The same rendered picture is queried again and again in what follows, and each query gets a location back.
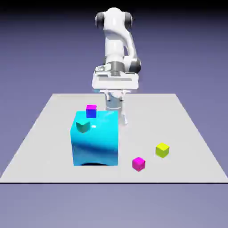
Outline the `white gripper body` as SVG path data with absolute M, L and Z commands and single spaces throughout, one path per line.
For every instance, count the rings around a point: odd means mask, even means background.
M 120 72 L 120 76 L 112 76 L 110 71 L 94 71 L 92 88 L 94 90 L 137 90 L 139 75 Z

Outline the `small blue cube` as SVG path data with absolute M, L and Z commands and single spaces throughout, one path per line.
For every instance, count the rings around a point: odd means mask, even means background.
M 86 117 L 96 118 L 97 116 L 97 105 L 87 105 L 86 106 Z

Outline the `small teal cube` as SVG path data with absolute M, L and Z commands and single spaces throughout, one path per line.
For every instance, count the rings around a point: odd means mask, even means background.
M 77 120 L 76 128 L 79 132 L 85 133 L 90 130 L 90 121 L 86 119 Z

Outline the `small yellow cube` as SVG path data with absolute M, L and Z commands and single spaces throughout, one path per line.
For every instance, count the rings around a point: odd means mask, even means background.
M 155 154 L 161 158 L 165 158 L 169 154 L 170 147 L 164 143 L 156 146 Z

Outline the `small magenta cube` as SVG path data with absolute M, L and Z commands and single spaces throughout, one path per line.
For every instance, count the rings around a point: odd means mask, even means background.
M 145 166 L 146 166 L 146 161 L 141 157 L 137 157 L 132 160 L 132 167 L 136 171 L 143 170 Z

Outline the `large cyan box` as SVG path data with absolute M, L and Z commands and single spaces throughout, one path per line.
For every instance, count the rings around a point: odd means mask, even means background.
M 90 130 L 81 133 L 76 121 L 90 121 Z M 73 164 L 118 165 L 118 112 L 97 111 L 96 118 L 87 118 L 85 111 L 77 111 L 70 130 Z

